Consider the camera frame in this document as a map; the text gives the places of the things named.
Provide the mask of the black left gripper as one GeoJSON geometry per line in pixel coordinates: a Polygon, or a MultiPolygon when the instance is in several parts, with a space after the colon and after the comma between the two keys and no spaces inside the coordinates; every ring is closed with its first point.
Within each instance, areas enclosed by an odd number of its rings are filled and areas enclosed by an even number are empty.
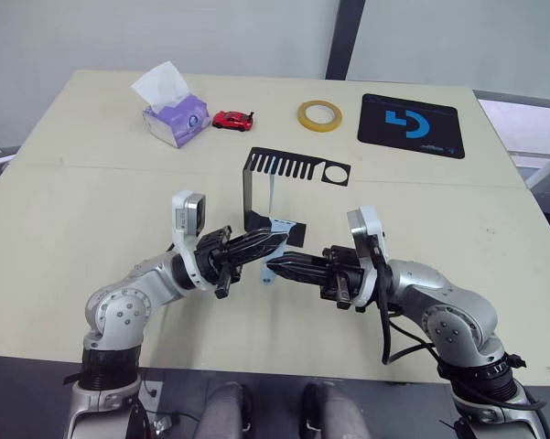
{"type": "Polygon", "coordinates": [[[232,240],[231,234],[230,226],[208,233],[194,251],[200,276],[215,287],[218,299],[226,298],[231,284],[241,280],[245,264],[273,254],[288,238],[285,231],[265,228],[251,230],[232,240]]]}

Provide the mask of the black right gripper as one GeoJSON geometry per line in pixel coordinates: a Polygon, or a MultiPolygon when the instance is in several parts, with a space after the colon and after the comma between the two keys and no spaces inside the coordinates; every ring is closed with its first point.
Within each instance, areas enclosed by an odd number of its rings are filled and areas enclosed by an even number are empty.
{"type": "Polygon", "coordinates": [[[359,294],[364,270],[357,252],[348,247],[332,245],[322,256],[302,252],[284,252],[266,265],[277,276],[287,280],[320,287],[320,297],[333,301],[338,309],[347,310],[359,294]],[[305,272],[326,270],[323,272],[305,272]]]}

